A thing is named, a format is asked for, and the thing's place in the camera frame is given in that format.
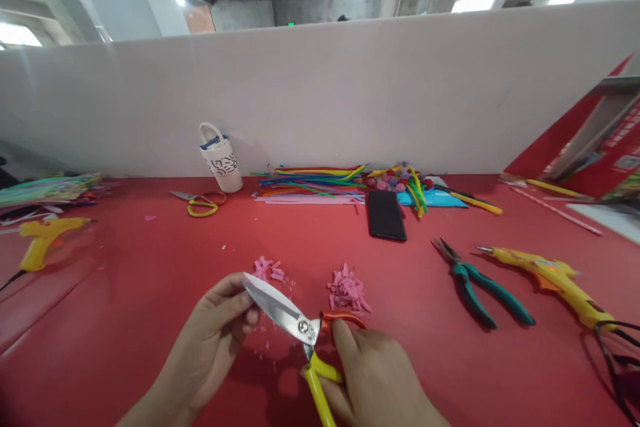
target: black phone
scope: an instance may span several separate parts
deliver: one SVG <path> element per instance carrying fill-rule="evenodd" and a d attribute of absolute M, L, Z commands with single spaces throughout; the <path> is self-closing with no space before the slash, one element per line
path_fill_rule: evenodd
<path fill-rule="evenodd" d="M 369 232 L 372 237 L 407 241 L 405 223 L 395 192 L 371 190 L 367 196 L 369 205 Z"/>

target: white partition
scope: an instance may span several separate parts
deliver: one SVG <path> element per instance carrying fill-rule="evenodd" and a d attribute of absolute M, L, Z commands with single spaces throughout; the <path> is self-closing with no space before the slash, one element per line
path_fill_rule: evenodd
<path fill-rule="evenodd" d="M 0 155 L 208 175 L 198 125 L 271 165 L 501 171 L 640 46 L 640 3 L 591 3 L 0 53 Z"/>

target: glue gun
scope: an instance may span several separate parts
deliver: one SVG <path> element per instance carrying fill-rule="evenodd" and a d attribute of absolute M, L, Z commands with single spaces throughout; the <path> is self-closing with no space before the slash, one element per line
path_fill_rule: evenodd
<path fill-rule="evenodd" d="M 45 267 L 45 256 L 51 243 L 60 235 L 69 230 L 79 229 L 91 219 L 83 217 L 49 220 L 44 224 L 40 222 L 27 222 L 20 226 L 21 237 L 35 237 L 22 259 L 20 270 L 25 272 L 36 272 Z"/>
<path fill-rule="evenodd" d="M 477 249 L 487 252 L 504 264 L 531 272 L 537 278 L 540 290 L 557 292 L 578 314 L 580 322 L 588 328 L 593 329 L 597 322 L 603 320 L 614 320 L 595 300 L 573 283 L 577 273 L 564 262 L 505 248 Z"/>

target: bag handle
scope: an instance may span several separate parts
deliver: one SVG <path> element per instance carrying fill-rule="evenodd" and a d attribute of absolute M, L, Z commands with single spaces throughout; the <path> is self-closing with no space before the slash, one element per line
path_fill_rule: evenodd
<path fill-rule="evenodd" d="M 222 133 L 220 133 L 220 131 L 215 127 L 215 125 L 213 125 L 212 123 L 203 122 L 200 124 L 200 138 L 202 140 L 202 143 L 209 143 L 211 140 L 215 139 L 215 137 L 212 137 L 210 139 L 207 138 L 207 134 L 205 133 L 206 129 L 211 130 L 213 133 L 215 133 L 215 135 L 217 135 L 217 137 L 220 139 L 220 143 L 222 143 L 222 141 L 225 139 L 222 136 Z"/>

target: green pliers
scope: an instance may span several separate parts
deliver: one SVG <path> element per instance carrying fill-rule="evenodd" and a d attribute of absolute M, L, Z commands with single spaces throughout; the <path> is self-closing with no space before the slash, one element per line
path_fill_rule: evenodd
<path fill-rule="evenodd" d="M 492 330 L 497 329 L 498 325 L 495 320 L 491 318 L 489 312 L 485 310 L 480 301 L 473 293 L 471 282 L 473 280 L 476 284 L 493 294 L 502 304 L 523 324 L 533 326 L 535 320 L 531 317 L 531 314 L 527 312 L 527 309 L 517 301 L 517 299 L 511 295 L 506 289 L 499 284 L 491 280 L 489 277 L 484 276 L 478 269 L 471 264 L 464 264 L 462 259 L 455 250 L 452 249 L 447 242 L 440 239 L 433 239 L 433 243 L 438 250 L 449 260 L 451 263 L 451 272 L 456 279 L 460 295 L 464 302 L 467 304 L 473 315 L 487 328 Z"/>

